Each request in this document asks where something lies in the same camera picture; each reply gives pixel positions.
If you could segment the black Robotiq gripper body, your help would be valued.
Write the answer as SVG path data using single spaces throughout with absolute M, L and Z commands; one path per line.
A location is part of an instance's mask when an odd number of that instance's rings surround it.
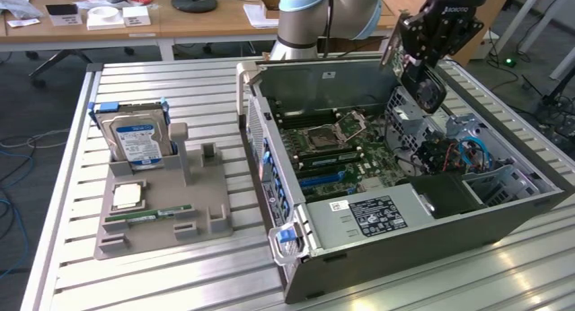
M 474 18 L 483 0 L 426 0 L 425 18 L 437 19 L 442 16 L 457 15 Z

